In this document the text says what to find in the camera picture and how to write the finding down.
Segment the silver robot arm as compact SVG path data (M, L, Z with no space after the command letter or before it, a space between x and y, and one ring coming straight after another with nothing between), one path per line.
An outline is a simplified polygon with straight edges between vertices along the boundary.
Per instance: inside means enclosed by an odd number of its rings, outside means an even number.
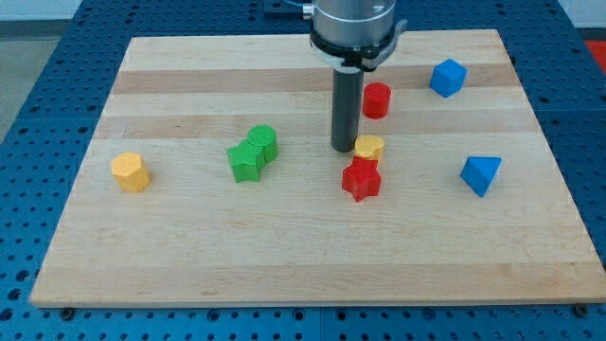
M372 72L389 59L407 29L396 0L312 0L302 6L311 21L316 56L344 74Z

